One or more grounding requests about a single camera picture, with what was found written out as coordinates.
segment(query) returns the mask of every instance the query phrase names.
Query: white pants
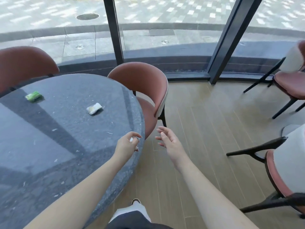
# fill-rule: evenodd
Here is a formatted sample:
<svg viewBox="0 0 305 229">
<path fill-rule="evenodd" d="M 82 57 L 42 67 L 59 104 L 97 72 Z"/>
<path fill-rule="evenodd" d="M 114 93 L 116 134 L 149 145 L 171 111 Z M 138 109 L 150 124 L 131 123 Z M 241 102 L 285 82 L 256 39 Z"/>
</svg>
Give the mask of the white pants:
<svg viewBox="0 0 305 229">
<path fill-rule="evenodd" d="M 139 211 L 142 213 L 142 215 L 150 222 L 152 222 L 150 220 L 150 217 L 148 216 L 147 212 L 146 212 L 146 208 L 145 206 L 143 206 L 142 204 L 140 204 L 138 201 L 135 201 L 131 206 L 129 207 L 125 207 L 125 208 L 121 208 L 121 209 L 117 209 L 116 212 L 114 213 L 114 215 L 112 216 L 112 218 L 110 219 L 109 222 L 111 222 L 112 220 L 114 220 L 117 216 L 128 213 L 128 212 L 132 212 L 132 211 Z"/>
</svg>

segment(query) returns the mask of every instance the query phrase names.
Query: curb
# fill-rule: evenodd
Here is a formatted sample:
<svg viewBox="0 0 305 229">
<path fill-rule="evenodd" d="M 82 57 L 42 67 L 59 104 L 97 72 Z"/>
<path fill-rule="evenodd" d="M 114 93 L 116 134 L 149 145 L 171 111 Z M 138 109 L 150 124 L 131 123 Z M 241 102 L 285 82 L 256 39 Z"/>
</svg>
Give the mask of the curb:
<svg viewBox="0 0 305 229">
<path fill-rule="evenodd" d="M 215 30 L 222 31 L 224 24 L 207 24 L 207 23 L 123 23 L 119 24 L 120 30 Z M 101 25 L 85 25 L 85 26 L 67 26 L 67 27 L 52 27 L 35 30 L 24 30 L 0 33 L 0 42 L 40 38 L 46 36 L 66 35 L 66 34 L 81 34 L 89 32 L 109 31 L 108 24 Z M 272 34 L 277 36 L 288 36 L 296 38 L 305 38 L 305 31 L 286 30 L 279 28 L 266 28 L 248 26 L 247 33 Z"/>
</svg>

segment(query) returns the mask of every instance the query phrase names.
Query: manhole cover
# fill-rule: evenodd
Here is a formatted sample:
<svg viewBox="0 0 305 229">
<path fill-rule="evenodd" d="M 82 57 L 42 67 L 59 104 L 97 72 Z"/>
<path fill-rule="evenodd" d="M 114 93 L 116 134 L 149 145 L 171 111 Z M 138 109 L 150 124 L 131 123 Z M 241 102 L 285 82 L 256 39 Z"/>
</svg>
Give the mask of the manhole cover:
<svg viewBox="0 0 305 229">
<path fill-rule="evenodd" d="M 78 46 L 76 46 L 76 49 L 83 49 L 84 48 L 84 46 L 83 45 L 78 45 Z"/>
<path fill-rule="evenodd" d="M 99 17 L 98 14 L 81 14 L 81 15 L 78 15 L 76 18 L 78 20 L 91 20 L 91 19 L 95 19 L 98 17 Z"/>
</svg>

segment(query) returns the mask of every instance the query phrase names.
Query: chair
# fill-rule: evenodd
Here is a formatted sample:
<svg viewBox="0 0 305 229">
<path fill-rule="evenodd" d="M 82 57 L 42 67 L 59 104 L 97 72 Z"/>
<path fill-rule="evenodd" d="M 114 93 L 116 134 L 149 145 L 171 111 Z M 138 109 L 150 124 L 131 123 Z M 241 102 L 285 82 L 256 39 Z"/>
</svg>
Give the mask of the chair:
<svg viewBox="0 0 305 229">
<path fill-rule="evenodd" d="M 41 77 L 53 76 L 59 73 L 54 60 L 43 50 L 18 46 L 0 50 L 0 92 L 10 89 L 22 81 Z"/>
<path fill-rule="evenodd" d="M 114 68 L 108 78 L 118 81 L 129 90 L 141 92 L 152 99 L 155 106 L 137 96 L 145 120 L 145 139 L 152 133 L 157 120 L 165 121 L 165 100 L 168 90 L 168 81 L 164 73 L 158 68 L 142 62 L 123 63 Z"/>
<path fill-rule="evenodd" d="M 256 152 L 267 150 L 262 158 Z M 227 153 L 227 156 L 247 154 L 265 163 L 268 177 L 275 188 L 261 203 L 240 209 L 243 213 L 292 206 L 305 218 L 305 125 L 287 136 L 280 137 L 260 146 Z"/>
<path fill-rule="evenodd" d="M 286 57 L 282 58 L 269 72 L 248 87 L 244 93 L 266 80 L 266 78 L 277 69 L 280 69 L 280 71 L 273 76 L 268 87 L 275 84 L 290 97 L 290 101 L 272 117 L 275 119 L 297 100 L 305 100 L 305 73 L 299 71 L 304 65 L 305 40 L 302 40 L 288 51 Z M 296 112 L 300 111 L 303 107 L 305 107 L 305 103 L 297 108 Z"/>
</svg>

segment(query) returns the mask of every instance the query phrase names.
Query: person's left arm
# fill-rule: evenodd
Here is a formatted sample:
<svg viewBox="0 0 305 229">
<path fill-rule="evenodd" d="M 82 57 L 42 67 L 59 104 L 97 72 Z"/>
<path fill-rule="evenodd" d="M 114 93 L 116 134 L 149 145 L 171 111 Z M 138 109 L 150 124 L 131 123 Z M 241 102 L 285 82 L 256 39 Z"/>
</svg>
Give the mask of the person's left arm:
<svg viewBox="0 0 305 229">
<path fill-rule="evenodd" d="M 114 176 L 135 151 L 139 140 L 129 141 L 135 136 L 141 137 L 136 132 L 129 132 L 119 139 L 112 158 L 48 206 L 24 229 L 82 229 Z"/>
</svg>

